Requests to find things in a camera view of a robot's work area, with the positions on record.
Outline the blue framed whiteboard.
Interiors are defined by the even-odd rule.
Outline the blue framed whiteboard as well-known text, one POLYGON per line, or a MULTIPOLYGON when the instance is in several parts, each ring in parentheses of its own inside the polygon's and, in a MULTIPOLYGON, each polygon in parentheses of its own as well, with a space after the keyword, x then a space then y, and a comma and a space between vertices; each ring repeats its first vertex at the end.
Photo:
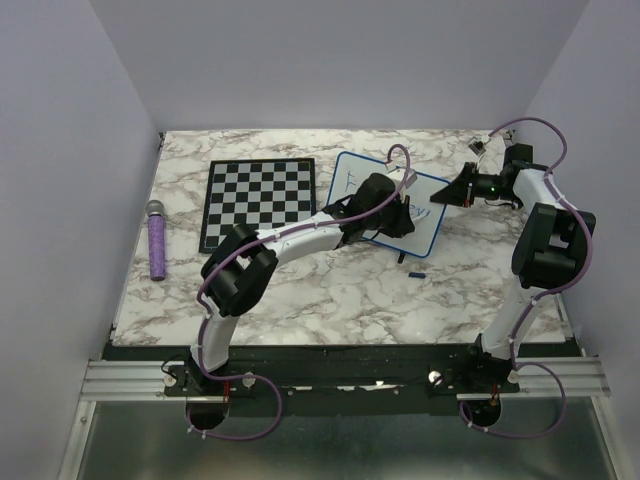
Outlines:
MULTIPOLYGON (((405 165, 403 154, 400 154, 399 160, 386 165, 381 160, 343 151, 336 159, 326 204, 333 204, 350 194, 355 194, 372 173, 386 175, 397 168, 405 169, 405 165)), ((363 234, 363 239, 405 252, 407 255, 426 258, 433 249, 446 210, 445 205, 432 203, 430 196, 449 184, 449 181, 419 171, 416 166, 412 166, 412 169, 417 173, 418 178, 410 188, 404 190, 409 198, 411 219, 413 221, 413 217, 426 211, 430 211, 430 215, 417 222, 413 221, 415 231, 403 238, 389 238, 385 235, 377 235, 375 230, 371 230, 363 234)))

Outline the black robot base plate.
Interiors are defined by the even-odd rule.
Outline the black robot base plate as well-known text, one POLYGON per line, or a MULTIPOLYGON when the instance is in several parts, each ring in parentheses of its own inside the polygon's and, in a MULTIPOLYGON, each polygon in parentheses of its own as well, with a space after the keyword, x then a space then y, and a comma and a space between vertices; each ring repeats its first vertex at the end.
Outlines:
POLYGON ((456 380, 471 345, 233 346, 205 378, 187 356, 163 367, 165 392, 196 414, 233 417, 454 415, 458 396, 496 400, 504 383, 469 392, 456 380))

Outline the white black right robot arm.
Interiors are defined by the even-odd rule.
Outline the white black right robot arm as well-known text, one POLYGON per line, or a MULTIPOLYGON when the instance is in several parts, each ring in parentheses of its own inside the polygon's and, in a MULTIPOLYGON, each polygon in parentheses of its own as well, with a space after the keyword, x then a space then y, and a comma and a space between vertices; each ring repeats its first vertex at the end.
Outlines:
POLYGON ((514 281, 503 306, 469 346, 456 380, 469 392, 507 381, 513 360, 547 299, 576 283, 587 263, 596 219, 569 205, 555 189, 552 174, 533 161, 533 147, 515 144, 505 150, 500 173, 483 174, 467 162, 433 203, 468 208, 478 198, 504 200, 526 211, 527 220, 511 259, 514 281))

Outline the white blue whiteboard marker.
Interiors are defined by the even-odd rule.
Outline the white blue whiteboard marker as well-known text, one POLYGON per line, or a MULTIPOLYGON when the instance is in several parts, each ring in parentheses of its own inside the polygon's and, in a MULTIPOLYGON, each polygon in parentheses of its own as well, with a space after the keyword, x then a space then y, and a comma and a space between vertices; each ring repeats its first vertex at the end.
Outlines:
POLYGON ((419 220, 427 218, 430 215, 430 213, 431 213, 430 211, 423 212, 422 214, 419 214, 419 215, 413 217, 413 221, 417 222, 419 220))

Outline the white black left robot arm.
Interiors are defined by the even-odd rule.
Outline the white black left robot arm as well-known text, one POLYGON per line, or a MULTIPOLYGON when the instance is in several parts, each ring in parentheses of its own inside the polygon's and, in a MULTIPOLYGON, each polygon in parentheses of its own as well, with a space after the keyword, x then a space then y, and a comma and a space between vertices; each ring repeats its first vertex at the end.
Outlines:
POLYGON ((373 173, 354 194, 307 220, 268 230, 234 227, 201 270, 197 301, 205 314, 191 347, 188 384, 201 395, 220 387, 238 320, 261 300, 277 268, 352 245, 367 232, 391 238, 414 232, 406 190, 415 179, 410 169, 373 173))

